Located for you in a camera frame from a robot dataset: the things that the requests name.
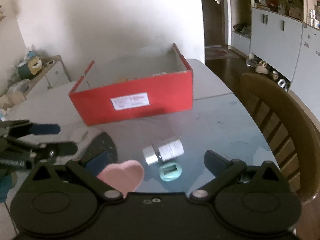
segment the white side cabinet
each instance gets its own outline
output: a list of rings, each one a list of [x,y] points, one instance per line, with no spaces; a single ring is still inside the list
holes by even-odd
[[[249,56],[250,38],[245,37],[237,32],[231,33],[231,46]]]
[[[52,88],[65,85],[70,82],[61,57],[55,56],[52,60],[54,60],[52,65],[45,67],[34,79],[31,80],[29,90],[24,93],[26,99],[43,94]]]
[[[303,28],[302,43],[290,90],[320,120],[320,31]]]
[[[298,60],[302,28],[300,21],[252,8],[250,52],[291,81]]]

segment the chair backrest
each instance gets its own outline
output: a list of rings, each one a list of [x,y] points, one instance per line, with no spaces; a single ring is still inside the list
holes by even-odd
[[[320,189],[320,144],[298,103],[276,83],[258,74],[241,76],[243,104],[274,154],[293,191],[306,203]]]

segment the rug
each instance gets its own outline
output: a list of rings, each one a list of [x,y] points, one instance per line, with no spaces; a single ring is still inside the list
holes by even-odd
[[[224,59],[224,58],[240,58],[230,49],[224,47],[205,48],[205,60]]]

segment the small shelf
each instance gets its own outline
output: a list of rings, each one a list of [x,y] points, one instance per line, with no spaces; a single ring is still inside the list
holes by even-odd
[[[284,17],[287,17],[287,18],[289,18],[289,19],[295,20],[295,21],[297,21],[297,22],[301,22],[301,23],[303,23],[301,20],[298,20],[298,19],[296,19],[296,18],[293,18],[293,17],[287,16],[287,15],[284,15],[284,14],[281,14],[281,13],[276,13],[276,12],[269,11],[269,10],[265,10],[265,9],[263,9],[263,8],[258,8],[258,7],[253,7],[253,8],[255,8],[255,9],[259,9],[259,10],[261,10],[261,11],[266,11],[266,12],[271,12],[271,13],[274,13],[274,14],[278,14],[278,15],[281,15],[281,16],[284,16]]]
[[[305,25],[307,25],[307,26],[309,26],[309,27],[311,27],[311,28],[314,28],[315,30],[317,30],[318,32],[320,32],[320,29],[318,29],[318,28],[316,28],[316,27],[313,27],[313,26],[310,25],[310,24],[305,23]]]
[[[237,31],[232,31],[233,33],[236,33],[236,34],[239,34],[239,35],[241,35],[241,36],[243,36],[243,37],[245,37],[245,38],[247,38],[247,39],[249,39],[249,40],[251,40],[251,37],[248,37],[248,36],[245,36],[245,35],[243,35],[242,33],[240,33],[240,32],[237,32]]]

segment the pink heart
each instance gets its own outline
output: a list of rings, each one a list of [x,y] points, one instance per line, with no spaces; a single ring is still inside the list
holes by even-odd
[[[141,163],[135,160],[112,163],[105,167],[97,178],[126,197],[128,192],[133,192],[139,187],[144,178],[144,169]]]

